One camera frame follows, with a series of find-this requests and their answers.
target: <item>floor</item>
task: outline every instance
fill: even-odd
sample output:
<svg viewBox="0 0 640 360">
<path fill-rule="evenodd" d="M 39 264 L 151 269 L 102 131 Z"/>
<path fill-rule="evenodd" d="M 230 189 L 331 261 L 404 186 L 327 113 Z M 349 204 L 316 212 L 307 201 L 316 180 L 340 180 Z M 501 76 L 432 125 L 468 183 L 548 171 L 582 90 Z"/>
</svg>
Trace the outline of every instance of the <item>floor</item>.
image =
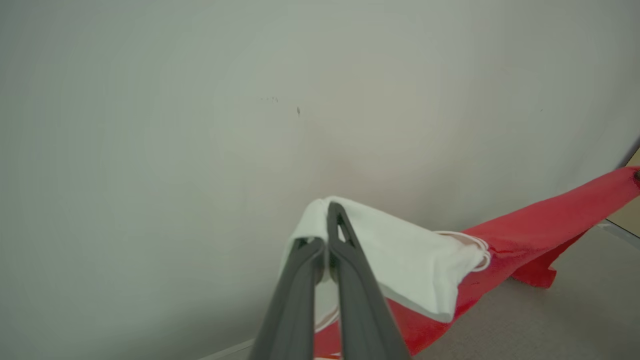
<svg viewBox="0 0 640 360">
<path fill-rule="evenodd" d="M 640 358 L 640 239 L 602 223 L 554 267 L 551 289 L 507 280 L 415 360 Z"/>
</svg>

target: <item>white wall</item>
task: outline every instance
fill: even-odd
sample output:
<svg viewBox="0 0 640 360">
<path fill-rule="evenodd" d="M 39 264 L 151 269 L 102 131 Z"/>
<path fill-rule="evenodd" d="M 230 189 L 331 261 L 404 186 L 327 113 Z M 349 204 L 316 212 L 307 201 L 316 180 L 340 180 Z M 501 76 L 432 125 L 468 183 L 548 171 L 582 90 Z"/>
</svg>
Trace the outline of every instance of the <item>white wall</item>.
<svg viewBox="0 0 640 360">
<path fill-rule="evenodd" d="M 611 170 L 638 4 L 4 2 L 0 357 L 253 337 L 316 197 L 464 229 Z"/>
</svg>

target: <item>red fabric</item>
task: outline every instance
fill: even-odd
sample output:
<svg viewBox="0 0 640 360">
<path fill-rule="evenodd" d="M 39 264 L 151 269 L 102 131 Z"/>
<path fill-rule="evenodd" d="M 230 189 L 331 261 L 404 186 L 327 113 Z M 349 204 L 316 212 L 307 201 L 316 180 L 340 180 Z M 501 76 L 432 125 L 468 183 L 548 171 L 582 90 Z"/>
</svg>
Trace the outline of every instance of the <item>red fabric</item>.
<svg viewBox="0 0 640 360">
<path fill-rule="evenodd" d="M 464 231 L 490 246 L 491 265 L 468 274 L 458 286 L 454 321 L 509 276 L 548 288 L 556 277 L 551 263 L 588 229 L 640 195 L 634 174 L 640 167 L 612 171 L 570 192 Z M 424 350 L 453 324 L 440 323 L 388 300 L 411 355 Z M 340 332 L 331 324 L 315 338 L 316 357 L 336 358 Z"/>
</svg>

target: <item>white cloth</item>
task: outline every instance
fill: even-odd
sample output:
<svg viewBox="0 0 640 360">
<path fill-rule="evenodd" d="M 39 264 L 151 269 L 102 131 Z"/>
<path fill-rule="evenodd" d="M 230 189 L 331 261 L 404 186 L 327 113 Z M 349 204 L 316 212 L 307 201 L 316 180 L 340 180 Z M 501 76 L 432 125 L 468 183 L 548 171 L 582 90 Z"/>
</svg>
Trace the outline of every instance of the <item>white cloth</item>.
<svg viewBox="0 0 640 360">
<path fill-rule="evenodd" d="M 314 200 L 305 209 L 289 238 L 282 267 L 296 238 L 317 236 L 327 241 L 331 202 L 346 210 L 384 296 L 436 321 L 453 320 L 459 283 L 469 272 L 484 270 L 490 263 L 483 240 L 429 231 L 355 201 L 328 197 Z M 337 285 L 325 271 L 316 288 L 316 331 L 337 317 Z"/>
</svg>

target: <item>red cloth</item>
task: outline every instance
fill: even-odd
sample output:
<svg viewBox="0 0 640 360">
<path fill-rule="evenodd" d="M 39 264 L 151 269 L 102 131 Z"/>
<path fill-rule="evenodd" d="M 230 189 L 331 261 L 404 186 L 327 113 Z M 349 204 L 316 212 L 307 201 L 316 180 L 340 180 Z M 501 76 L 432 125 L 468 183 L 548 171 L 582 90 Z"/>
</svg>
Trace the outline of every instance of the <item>red cloth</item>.
<svg viewBox="0 0 640 360">
<path fill-rule="evenodd" d="M 634 174 L 640 167 L 619 168 L 570 192 L 487 221 L 464 231 L 490 246 L 491 265 L 468 274 L 458 286 L 453 321 L 509 276 L 548 288 L 556 278 L 551 263 L 588 229 L 640 195 Z M 453 324 L 440 323 L 387 299 L 411 355 L 424 350 Z M 316 334 L 316 357 L 338 359 L 337 323 Z"/>
</svg>

